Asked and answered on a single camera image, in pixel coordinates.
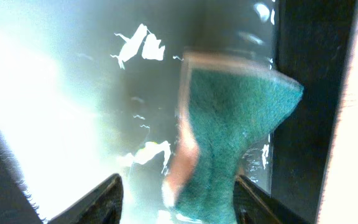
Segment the green scrubbing sponge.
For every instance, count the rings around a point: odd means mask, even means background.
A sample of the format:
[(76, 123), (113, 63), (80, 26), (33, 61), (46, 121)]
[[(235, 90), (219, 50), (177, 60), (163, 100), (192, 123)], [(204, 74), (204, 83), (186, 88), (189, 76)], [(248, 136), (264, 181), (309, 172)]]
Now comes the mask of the green scrubbing sponge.
[(190, 51), (178, 95), (178, 146), (164, 205), (203, 223), (235, 223), (239, 160), (274, 132), (303, 96), (296, 80), (243, 57)]

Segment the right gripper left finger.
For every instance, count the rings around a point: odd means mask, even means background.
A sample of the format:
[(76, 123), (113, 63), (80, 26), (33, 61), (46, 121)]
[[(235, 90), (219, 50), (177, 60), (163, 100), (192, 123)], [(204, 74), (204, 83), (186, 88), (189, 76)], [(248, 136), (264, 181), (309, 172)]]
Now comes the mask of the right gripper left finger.
[(70, 208), (53, 218), (51, 224), (119, 224), (124, 187), (122, 177), (115, 173)]

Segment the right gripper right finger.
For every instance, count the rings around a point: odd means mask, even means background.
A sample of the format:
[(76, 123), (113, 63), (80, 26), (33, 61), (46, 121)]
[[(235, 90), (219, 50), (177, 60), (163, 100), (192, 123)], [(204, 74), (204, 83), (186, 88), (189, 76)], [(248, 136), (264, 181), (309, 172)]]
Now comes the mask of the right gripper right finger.
[(308, 224), (243, 175), (236, 175), (233, 203), (239, 224)]

